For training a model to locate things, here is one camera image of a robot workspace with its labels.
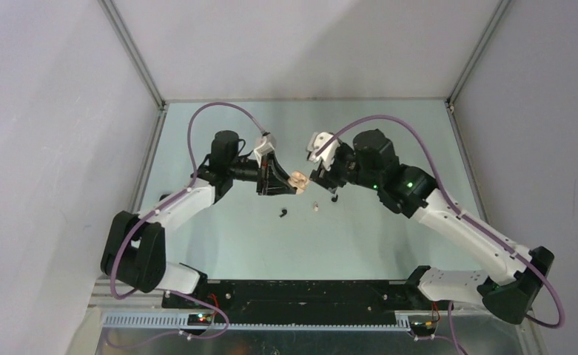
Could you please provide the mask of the pink earbud charging case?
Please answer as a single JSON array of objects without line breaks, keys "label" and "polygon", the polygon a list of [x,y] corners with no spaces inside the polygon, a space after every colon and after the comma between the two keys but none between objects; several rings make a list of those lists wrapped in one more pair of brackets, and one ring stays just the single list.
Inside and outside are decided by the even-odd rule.
[{"label": "pink earbud charging case", "polygon": [[293,171],[287,181],[295,189],[297,195],[305,192],[310,182],[309,178],[299,171]]}]

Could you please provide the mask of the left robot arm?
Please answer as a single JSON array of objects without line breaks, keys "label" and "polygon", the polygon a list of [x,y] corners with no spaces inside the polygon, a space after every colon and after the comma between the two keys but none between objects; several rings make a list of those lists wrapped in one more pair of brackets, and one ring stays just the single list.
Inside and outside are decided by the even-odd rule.
[{"label": "left robot arm", "polygon": [[216,204],[236,180],[254,182],[261,196],[296,195],[304,190],[278,163],[269,133],[257,139],[254,158],[241,154],[241,141],[233,131],[216,133],[210,153],[188,187],[164,196],[145,212],[117,213],[100,269],[136,291],[177,291],[189,307],[205,305],[209,289],[199,282],[202,273],[169,261],[167,240],[197,213]]}]

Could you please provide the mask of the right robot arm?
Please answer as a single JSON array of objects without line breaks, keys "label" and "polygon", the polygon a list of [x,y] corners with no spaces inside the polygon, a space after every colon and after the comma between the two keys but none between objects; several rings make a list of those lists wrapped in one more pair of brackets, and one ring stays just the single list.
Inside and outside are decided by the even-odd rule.
[{"label": "right robot arm", "polygon": [[389,211],[436,231],[479,263],[478,271],[417,267],[405,290],[412,308],[447,300],[482,305],[514,325],[526,318],[543,285],[539,276],[546,276],[554,262],[550,250],[516,243],[457,202],[447,202],[436,179],[401,163],[393,143],[378,129],[361,132],[352,144],[328,132],[315,133],[307,151],[317,164],[310,174],[313,183],[331,193],[347,183],[372,189]]}]

